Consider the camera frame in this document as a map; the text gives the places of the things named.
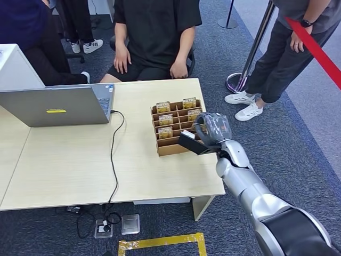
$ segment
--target table leg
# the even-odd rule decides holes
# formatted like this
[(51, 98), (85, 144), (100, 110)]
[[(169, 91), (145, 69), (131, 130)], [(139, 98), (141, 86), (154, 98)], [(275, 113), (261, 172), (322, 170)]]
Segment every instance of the table leg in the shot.
[(106, 0), (108, 4), (109, 13), (110, 14), (110, 18), (112, 19), (112, 22), (114, 23), (114, 4), (115, 0)]
[(214, 200), (214, 196), (201, 196), (192, 199), (194, 219), (198, 221), (200, 217)]

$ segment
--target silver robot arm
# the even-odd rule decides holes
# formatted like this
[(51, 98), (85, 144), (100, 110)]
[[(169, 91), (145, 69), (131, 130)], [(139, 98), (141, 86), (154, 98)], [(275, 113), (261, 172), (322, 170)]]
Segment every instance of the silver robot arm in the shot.
[(331, 247), (330, 236), (318, 219), (270, 192), (238, 142), (224, 141), (217, 155), (217, 173), (250, 218), (264, 255), (315, 255), (312, 244)]
[[(184, 131), (178, 143), (198, 155), (217, 153), (217, 173), (249, 217), (265, 256), (338, 255), (318, 219), (277, 197), (265, 186), (243, 147), (232, 140), (232, 133), (226, 116), (201, 113), (193, 126), (196, 135)], [(333, 245), (341, 253), (338, 245)]]

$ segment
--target knee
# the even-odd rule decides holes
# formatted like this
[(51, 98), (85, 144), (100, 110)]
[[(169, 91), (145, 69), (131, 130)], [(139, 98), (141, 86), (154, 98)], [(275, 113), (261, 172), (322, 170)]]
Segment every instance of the knee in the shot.
[(121, 83), (121, 81), (110, 74), (106, 74), (100, 83)]

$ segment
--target wristwatch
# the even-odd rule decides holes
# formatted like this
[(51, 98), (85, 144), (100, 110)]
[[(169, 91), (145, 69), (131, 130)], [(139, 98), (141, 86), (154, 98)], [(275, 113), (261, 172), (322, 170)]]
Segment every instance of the wristwatch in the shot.
[(312, 23), (310, 23), (308, 20), (302, 20), (301, 21), (301, 26), (303, 27), (303, 28), (309, 28), (310, 26), (312, 26)]

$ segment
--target white table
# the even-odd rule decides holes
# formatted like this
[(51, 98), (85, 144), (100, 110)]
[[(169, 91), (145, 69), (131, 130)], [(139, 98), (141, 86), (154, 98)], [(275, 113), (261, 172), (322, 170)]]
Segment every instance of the white table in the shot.
[[(198, 220), (225, 194), (214, 154), (157, 154), (150, 107), (190, 97), (203, 103), (198, 79), (115, 85), (113, 109), (126, 122), (115, 140), (112, 203), (192, 197)], [(0, 210), (107, 202), (115, 185), (110, 146), (121, 121), (113, 114), (109, 124), (32, 128)]]
[(0, 107), (0, 204), (29, 132), (26, 125)]

